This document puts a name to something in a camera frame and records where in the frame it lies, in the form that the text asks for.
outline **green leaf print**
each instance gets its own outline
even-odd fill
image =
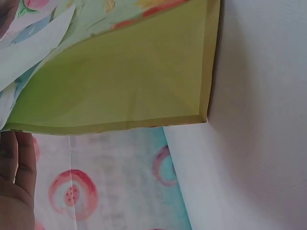
[[[26,11],[27,11],[26,7],[21,8],[18,12],[18,18],[21,18],[22,16],[24,16]]]
[[[32,10],[32,9],[27,8],[27,7],[26,7],[26,10],[27,10],[28,13],[36,13],[37,12],[36,10]]]

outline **finger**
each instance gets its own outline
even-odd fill
[[[15,132],[1,132],[0,134],[0,176],[13,182],[18,161],[17,140]]]
[[[15,14],[18,9],[18,4],[15,4],[7,9],[6,12],[0,12],[0,38],[3,37],[5,32],[9,29],[12,21],[15,18]]]
[[[16,132],[18,142],[18,168],[15,184],[34,198],[36,183],[36,161],[33,137],[30,133]]]

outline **hand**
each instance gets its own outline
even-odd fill
[[[1,132],[0,229],[34,230],[35,182],[36,162],[32,135]]]
[[[0,38],[9,29],[18,9],[20,0],[0,0]]]

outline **red flower print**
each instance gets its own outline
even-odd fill
[[[165,11],[167,9],[176,7],[176,6],[182,4],[182,3],[186,2],[186,1],[189,1],[189,0],[173,0],[173,1],[170,1],[169,3],[165,3],[165,4],[161,4],[161,5],[158,5],[158,6],[151,7],[150,9],[144,11],[137,18],[125,20],[125,21],[122,21],[122,22],[119,22],[117,24],[112,25],[110,30],[119,29],[121,27],[132,25],[134,23],[139,22],[142,18],[146,18],[146,17],[151,16],[153,14],[156,14],[156,13]]]
[[[26,8],[31,10],[39,10],[46,6],[49,3],[49,0],[23,0],[23,4]]]
[[[54,210],[76,220],[90,217],[98,205],[97,188],[91,178],[78,169],[58,175],[49,188],[49,201]]]
[[[177,180],[169,180],[169,181],[164,180],[159,173],[162,162],[164,161],[165,158],[169,156],[170,156],[169,149],[168,149],[168,146],[166,145],[158,152],[158,154],[156,155],[153,161],[154,162],[153,163],[153,175],[155,176],[157,181],[159,181],[161,184],[165,186],[173,186],[177,183]]]

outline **white wall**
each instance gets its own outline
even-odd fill
[[[194,230],[307,230],[307,0],[225,0],[209,123],[165,128]]]

